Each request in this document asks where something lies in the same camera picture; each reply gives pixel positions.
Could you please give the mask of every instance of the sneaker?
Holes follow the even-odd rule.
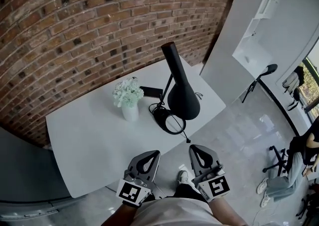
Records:
[[[180,184],[189,184],[188,182],[188,173],[186,170],[180,170],[177,175],[177,183]]]
[[[262,201],[261,201],[261,203],[260,203],[260,207],[262,207],[262,208],[264,208],[267,204],[268,204],[268,202],[271,200],[271,198],[267,195],[267,193],[265,192],[264,193],[264,197],[263,197],[263,199],[262,199]]]
[[[268,177],[266,177],[257,187],[257,194],[262,194],[268,186]]]

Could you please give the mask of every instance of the black smartphone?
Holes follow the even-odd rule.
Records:
[[[157,88],[145,87],[145,86],[140,86],[140,88],[144,91],[145,97],[161,99],[161,97],[163,96],[163,89],[157,89]]]

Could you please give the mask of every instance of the gray floor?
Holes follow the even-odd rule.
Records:
[[[276,104],[260,87],[256,87],[244,104],[237,100],[190,139],[193,144],[205,145],[218,153],[231,188],[226,200],[250,226],[268,222],[299,226],[303,220],[296,220],[295,214],[308,187],[306,179],[293,196],[278,203],[270,202],[264,209],[259,207],[262,197],[256,194],[256,186],[265,177],[262,169],[270,165],[274,158],[268,147],[288,147],[293,136]],[[191,169],[188,147],[188,144],[182,143],[162,155],[156,184],[166,195],[173,194],[179,167],[184,164]],[[112,191],[103,188],[57,214],[10,225],[99,226],[120,203]]]

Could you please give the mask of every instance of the white flower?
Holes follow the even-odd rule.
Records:
[[[122,104],[132,108],[144,96],[144,91],[140,88],[137,78],[127,78],[115,85],[113,97],[114,105],[121,107]]]

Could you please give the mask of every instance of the lamp base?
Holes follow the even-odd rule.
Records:
[[[171,113],[170,110],[164,108],[164,107],[157,107],[156,109],[154,109],[154,111],[152,112],[153,117],[155,119],[155,121],[157,122],[157,124],[162,128],[162,130],[166,131],[169,134],[172,135],[178,135],[181,134],[185,128],[186,128],[186,121],[181,119],[183,121],[183,126],[181,127],[181,130],[178,132],[173,132],[171,130],[169,130],[166,126],[166,119],[169,116],[174,116],[174,114]]]

